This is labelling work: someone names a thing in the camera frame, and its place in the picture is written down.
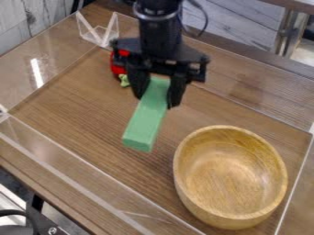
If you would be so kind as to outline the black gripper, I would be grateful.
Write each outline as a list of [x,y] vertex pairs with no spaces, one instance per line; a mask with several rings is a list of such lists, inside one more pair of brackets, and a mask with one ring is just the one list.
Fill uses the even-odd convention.
[[[111,41],[112,50],[127,50],[127,60],[140,61],[139,66],[127,65],[127,79],[138,99],[148,87],[150,73],[172,76],[167,91],[168,108],[180,105],[187,81],[204,82],[210,62],[208,57],[183,42],[182,28],[179,16],[159,21],[140,18],[140,35],[136,38],[119,38]],[[179,64],[187,66],[187,74],[175,73]]]

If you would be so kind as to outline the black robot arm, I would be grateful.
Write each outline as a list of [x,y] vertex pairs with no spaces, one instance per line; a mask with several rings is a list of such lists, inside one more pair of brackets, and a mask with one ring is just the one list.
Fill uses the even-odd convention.
[[151,74],[170,77],[166,92],[168,108],[182,103],[187,85],[206,81],[208,56],[183,42],[184,0],[135,0],[132,11],[139,21],[139,37],[111,40],[111,67],[115,75],[127,74],[138,99],[151,82]]

